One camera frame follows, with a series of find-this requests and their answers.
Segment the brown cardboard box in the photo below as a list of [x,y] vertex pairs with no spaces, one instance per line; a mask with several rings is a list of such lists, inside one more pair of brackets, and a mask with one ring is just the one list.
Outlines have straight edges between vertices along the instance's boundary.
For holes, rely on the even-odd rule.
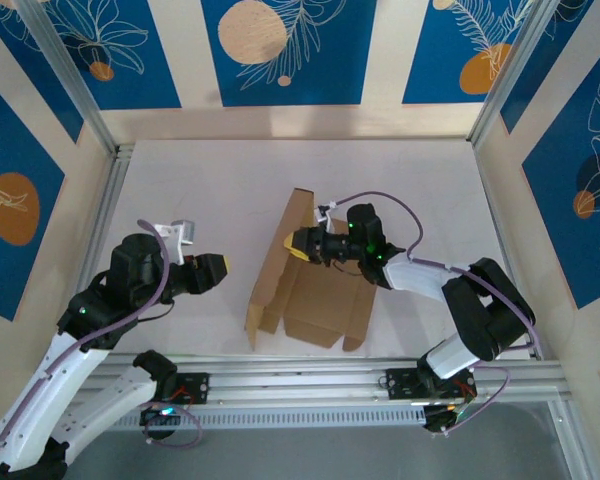
[[314,225],[314,193],[294,189],[249,300],[245,331],[252,349],[260,332],[273,335],[279,326],[286,337],[325,349],[340,342],[344,352],[354,352],[365,342],[376,287],[357,264],[315,265],[284,247],[291,233]]

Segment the aluminium front beam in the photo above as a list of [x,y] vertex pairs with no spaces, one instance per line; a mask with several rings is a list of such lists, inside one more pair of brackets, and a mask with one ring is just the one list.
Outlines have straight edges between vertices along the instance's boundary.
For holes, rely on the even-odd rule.
[[[208,373],[205,405],[279,408],[386,403],[388,369],[416,368],[413,359],[362,357],[171,355],[179,373]],[[556,361],[496,360],[473,367],[477,401],[570,400]]]

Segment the black controller board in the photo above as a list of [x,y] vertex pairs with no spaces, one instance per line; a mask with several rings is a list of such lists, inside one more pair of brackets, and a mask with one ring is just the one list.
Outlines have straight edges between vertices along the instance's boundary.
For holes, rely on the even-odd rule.
[[150,440],[165,440],[176,432],[182,416],[174,407],[149,407],[140,414],[139,425]]
[[424,407],[424,428],[432,435],[448,436],[458,426],[460,407],[457,405],[429,405]]

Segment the aluminium side rail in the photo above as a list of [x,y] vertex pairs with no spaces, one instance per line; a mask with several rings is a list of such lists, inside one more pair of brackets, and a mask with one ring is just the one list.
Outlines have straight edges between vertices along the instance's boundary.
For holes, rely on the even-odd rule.
[[[505,269],[506,269],[507,273],[510,275],[512,283],[520,290],[520,292],[522,294],[524,294],[525,289],[523,286],[520,285],[520,282],[519,282],[519,280],[520,280],[519,270],[516,267],[515,262],[513,261],[513,257],[511,256],[510,244],[506,238],[504,220],[503,220],[503,217],[501,215],[501,212],[500,212],[500,209],[498,206],[498,202],[497,202],[497,198],[496,198],[496,190],[489,181],[486,167],[484,166],[484,162],[480,158],[478,149],[474,145],[471,145],[471,148],[472,148],[472,153],[474,154],[474,157],[475,157],[477,169],[478,169],[480,179],[482,182],[482,186],[483,186],[483,189],[485,192],[486,200],[487,200],[487,203],[488,203],[488,206],[490,209],[492,221],[494,224],[494,229],[496,231],[496,236],[498,238],[500,250],[502,252]],[[543,352],[543,344],[540,339],[539,333],[536,331],[535,325],[532,325],[527,328],[527,336],[530,339],[531,346],[528,347],[528,350],[530,351],[531,355],[536,360],[544,360],[545,355]]]
[[59,319],[57,333],[45,355],[49,365],[43,368],[43,378],[55,375],[72,361],[81,363],[78,356],[91,348],[112,349],[123,329],[138,316],[135,308],[128,306],[106,285],[105,272],[94,274],[93,279],[88,278],[89,274],[95,273],[101,258],[133,151],[132,145],[119,147],[108,171],[76,294]]

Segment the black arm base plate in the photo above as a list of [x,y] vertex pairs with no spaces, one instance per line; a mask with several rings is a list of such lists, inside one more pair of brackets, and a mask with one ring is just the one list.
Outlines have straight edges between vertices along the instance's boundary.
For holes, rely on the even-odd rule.
[[386,387],[391,400],[474,399],[477,396],[473,374],[468,369],[441,379],[418,368],[388,369]]
[[176,405],[205,405],[209,394],[208,373],[177,373],[174,391],[167,397]]

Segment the blue floral wall panel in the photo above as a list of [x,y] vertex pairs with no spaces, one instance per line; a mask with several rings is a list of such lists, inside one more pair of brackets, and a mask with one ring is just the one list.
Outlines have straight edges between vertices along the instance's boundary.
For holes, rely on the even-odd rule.
[[67,135],[76,143],[84,119],[47,62],[12,0],[0,0],[0,38]]
[[0,317],[16,318],[65,175],[0,95]]
[[600,58],[523,163],[577,307],[600,298]]
[[225,107],[357,105],[377,0],[200,0]]
[[403,103],[482,102],[535,0],[429,0]]
[[500,117],[511,135],[535,114],[561,108],[600,58],[600,0],[558,0]]
[[44,0],[42,7],[100,109],[181,106],[148,0]]

